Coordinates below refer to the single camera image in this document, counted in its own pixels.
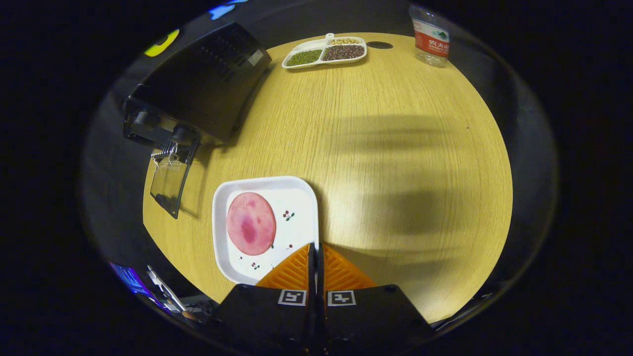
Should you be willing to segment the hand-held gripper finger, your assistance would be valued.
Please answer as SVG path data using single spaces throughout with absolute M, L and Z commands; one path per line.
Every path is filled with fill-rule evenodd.
M 307 356 L 317 294 L 309 243 L 255 285 L 238 284 L 213 317 L 213 340 L 238 356 Z
M 316 345 L 324 356 L 407 356 L 436 337 L 400 286 L 378 285 L 321 245 L 316 269 Z

